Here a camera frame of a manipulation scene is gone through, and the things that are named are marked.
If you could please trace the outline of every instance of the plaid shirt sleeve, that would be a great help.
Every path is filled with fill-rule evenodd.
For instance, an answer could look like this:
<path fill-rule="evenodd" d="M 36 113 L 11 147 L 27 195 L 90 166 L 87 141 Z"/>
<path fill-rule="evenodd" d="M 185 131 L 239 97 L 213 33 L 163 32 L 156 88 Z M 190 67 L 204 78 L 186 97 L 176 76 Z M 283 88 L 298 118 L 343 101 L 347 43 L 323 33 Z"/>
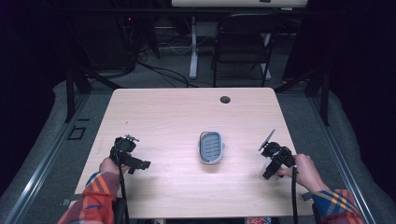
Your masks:
<path fill-rule="evenodd" d="M 322 223 L 364 223 L 352 195 L 346 189 L 327 189 L 312 194 Z"/>
<path fill-rule="evenodd" d="M 104 172 L 95 173 L 88 181 L 81 198 L 74 203 L 61 217 L 58 224 L 113 223 L 113 203 L 120 188 L 118 175 Z"/>

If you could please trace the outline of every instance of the black curtain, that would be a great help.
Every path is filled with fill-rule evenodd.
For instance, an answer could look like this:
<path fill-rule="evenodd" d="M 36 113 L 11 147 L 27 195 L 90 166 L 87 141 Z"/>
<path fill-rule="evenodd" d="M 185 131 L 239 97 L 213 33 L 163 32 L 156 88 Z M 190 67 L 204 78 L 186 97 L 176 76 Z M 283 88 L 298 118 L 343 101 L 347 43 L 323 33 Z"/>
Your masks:
<path fill-rule="evenodd" d="M 72 64 L 87 64 L 62 19 L 44 13 L 43 6 L 28 0 L 0 3 L 1 194 L 49 117 L 53 87 Z"/>
<path fill-rule="evenodd" d="M 309 1 L 308 11 L 345 12 L 345 17 L 304 19 L 283 78 L 317 68 L 327 50 L 336 49 L 329 70 L 330 88 L 341 100 L 355 131 L 362 161 L 376 184 L 396 201 L 396 182 L 391 181 L 396 176 L 394 8 L 390 0 Z M 340 36 L 338 45 L 331 46 Z"/>

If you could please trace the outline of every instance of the soap dish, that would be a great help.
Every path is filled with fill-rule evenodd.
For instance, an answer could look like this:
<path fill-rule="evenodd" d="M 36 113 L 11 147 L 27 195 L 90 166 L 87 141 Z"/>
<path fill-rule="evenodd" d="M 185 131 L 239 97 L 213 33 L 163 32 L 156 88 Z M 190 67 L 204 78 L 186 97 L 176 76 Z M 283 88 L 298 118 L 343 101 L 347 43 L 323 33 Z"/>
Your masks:
<path fill-rule="evenodd" d="M 201 133 L 199 141 L 199 154 L 205 164 L 216 164 L 220 161 L 224 144 L 218 132 Z"/>

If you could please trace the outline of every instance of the wooden table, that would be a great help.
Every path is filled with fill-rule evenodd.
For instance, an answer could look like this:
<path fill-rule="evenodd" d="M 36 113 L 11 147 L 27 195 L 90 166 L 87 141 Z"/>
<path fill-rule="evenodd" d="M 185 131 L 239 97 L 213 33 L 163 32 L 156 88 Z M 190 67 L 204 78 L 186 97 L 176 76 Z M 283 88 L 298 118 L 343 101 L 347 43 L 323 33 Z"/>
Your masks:
<path fill-rule="evenodd" d="M 220 97 L 228 96 L 224 104 Z M 261 169 L 269 159 L 258 151 L 271 141 L 295 152 L 276 95 L 268 88 L 116 90 L 109 102 L 76 193 L 114 140 L 140 139 L 132 156 L 151 161 L 146 170 L 125 174 L 131 218 L 292 216 L 291 181 L 266 181 Z M 221 161 L 203 164 L 198 141 L 216 131 L 225 143 Z M 297 194 L 306 189 L 297 186 Z M 298 199 L 299 215 L 311 203 Z"/>

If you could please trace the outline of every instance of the metal rail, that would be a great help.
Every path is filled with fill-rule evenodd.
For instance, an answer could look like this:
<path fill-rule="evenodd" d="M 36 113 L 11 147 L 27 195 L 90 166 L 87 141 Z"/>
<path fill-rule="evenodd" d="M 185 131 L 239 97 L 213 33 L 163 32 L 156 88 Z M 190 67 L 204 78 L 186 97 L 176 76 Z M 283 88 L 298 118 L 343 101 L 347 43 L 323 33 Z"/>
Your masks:
<path fill-rule="evenodd" d="M 352 173 L 349 170 L 347 161 L 344 158 L 341 148 L 338 146 L 337 141 L 334 138 L 334 135 L 332 134 L 332 130 L 330 126 L 325 125 L 320 117 L 320 114 L 318 112 L 319 109 L 318 102 L 315 100 L 315 98 L 312 97 L 308 98 L 308 102 L 311 105 L 312 109 L 314 110 L 315 117 L 320 123 L 323 132 L 326 134 L 326 137 L 332 148 L 332 155 L 335 164 L 337 166 L 337 169 L 340 172 L 341 178 L 344 180 L 347 190 L 349 190 L 349 192 L 353 195 L 355 199 L 355 204 L 357 205 L 358 209 L 361 211 L 361 216 L 363 217 L 366 223 L 375 224 L 376 223 L 375 218 L 373 217 L 373 214 L 371 213 L 366 201 L 364 200 L 364 197 L 361 193 L 361 189 L 359 188 L 357 182 L 355 181 L 355 178 L 353 177 Z"/>
<path fill-rule="evenodd" d="M 9 213 L 5 223 L 22 223 L 23 219 L 29 210 L 35 196 L 40 191 L 41 186 L 46 180 L 52 165 L 55 163 L 59 152 L 61 151 L 61 144 L 74 127 L 78 114 L 87 103 L 89 95 L 82 94 L 81 99 L 76 106 L 76 115 L 71 118 L 68 123 L 65 123 L 56 137 L 53 145 L 49 148 L 48 153 L 44 156 L 43 160 L 38 164 L 37 169 L 30 178 L 26 185 L 21 197 L 17 200 L 11 212 Z"/>

